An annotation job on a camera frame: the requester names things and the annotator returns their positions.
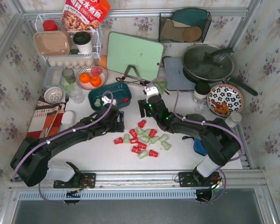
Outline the teal storage basket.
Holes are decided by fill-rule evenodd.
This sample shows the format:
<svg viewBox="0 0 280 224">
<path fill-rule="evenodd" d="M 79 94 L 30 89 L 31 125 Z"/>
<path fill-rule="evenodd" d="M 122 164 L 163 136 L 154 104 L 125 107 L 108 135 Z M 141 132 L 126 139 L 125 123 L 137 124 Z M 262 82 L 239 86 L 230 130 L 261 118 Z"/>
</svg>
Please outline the teal storage basket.
<svg viewBox="0 0 280 224">
<path fill-rule="evenodd" d="M 98 111 L 99 109 L 101 109 L 101 107 L 103 106 L 103 103 L 101 101 L 101 106 L 99 108 L 96 108 L 94 106 L 94 103 L 96 101 L 97 98 L 102 98 L 103 93 L 105 91 L 110 91 L 113 94 L 114 99 L 117 100 L 117 107 L 119 109 L 127 107 L 130 105 L 131 103 L 131 99 L 132 99 L 132 93 L 128 87 L 127 84 L 122 83 L 122 82 L 118 82 L 118 83 L 113 83 L 113 84 L 109 84 L 109 85 L 104 85 L 102 87 L 99 87 L 97 89 L 91 90 L 88 94 L 88 100 L 90 103 L 91 108 L 94 111 Z M 122 103 L 122 100 L 124 98 L 129 97 L 130 100 L 126 103 Z"/>
</svg>

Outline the clear plastic cup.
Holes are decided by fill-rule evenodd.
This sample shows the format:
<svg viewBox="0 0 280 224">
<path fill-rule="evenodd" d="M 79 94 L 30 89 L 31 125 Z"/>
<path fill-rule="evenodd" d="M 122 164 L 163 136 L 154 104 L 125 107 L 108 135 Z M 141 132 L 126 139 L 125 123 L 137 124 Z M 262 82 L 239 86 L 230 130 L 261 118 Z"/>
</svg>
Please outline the clear plastic cup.
<svg viewBox="0 0 280 224">
<path fill-rule="evenodd" d="M 69 96 L 76 104 L 80 104 L 84 101 L 84 95 L 80 87 L 73 87 L 69 90 Z"/>
</svg>

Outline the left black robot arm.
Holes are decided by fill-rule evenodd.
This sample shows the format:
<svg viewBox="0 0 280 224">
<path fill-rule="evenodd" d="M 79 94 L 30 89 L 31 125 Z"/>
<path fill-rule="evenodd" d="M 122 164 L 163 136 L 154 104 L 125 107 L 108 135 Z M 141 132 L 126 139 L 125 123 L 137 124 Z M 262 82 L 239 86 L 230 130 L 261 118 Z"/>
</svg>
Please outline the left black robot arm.
<svg viewBox="0 0 280 224">
<path fill-rule="evenodd" d="M 16 181 L 18 176 L 28 187 L 33 187 L 45 178 L 49 161 L 57 154 L 80 142 L 107 133 L 122 133 L 124 129 L 124 112 L 107 104 L 98 112 L 51 137 L 26 137 L 10 162 L 14 170 L 12 179 Z"/>
</svg>

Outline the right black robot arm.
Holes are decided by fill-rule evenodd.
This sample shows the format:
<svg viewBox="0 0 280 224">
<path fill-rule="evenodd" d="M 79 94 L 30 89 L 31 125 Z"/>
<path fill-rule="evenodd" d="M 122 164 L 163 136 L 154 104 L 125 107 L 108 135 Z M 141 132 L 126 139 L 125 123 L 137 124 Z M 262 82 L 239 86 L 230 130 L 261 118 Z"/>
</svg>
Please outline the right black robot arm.
<svg viewBox="0 0 280 224">
<path fill-rule="evenodd" d="M 200 114 L 182 117 L 175 111 L 170 112 L 160 95 L 149 97 L 142 104 L 146 116 L 154 118 L 161 130 L 185 134 L 201 141 L 207 154 L 193 170 L 193 177 L 199 185 L 243 150 L 240 138 L 221 118 L 208 121 Z"/>
</svg>

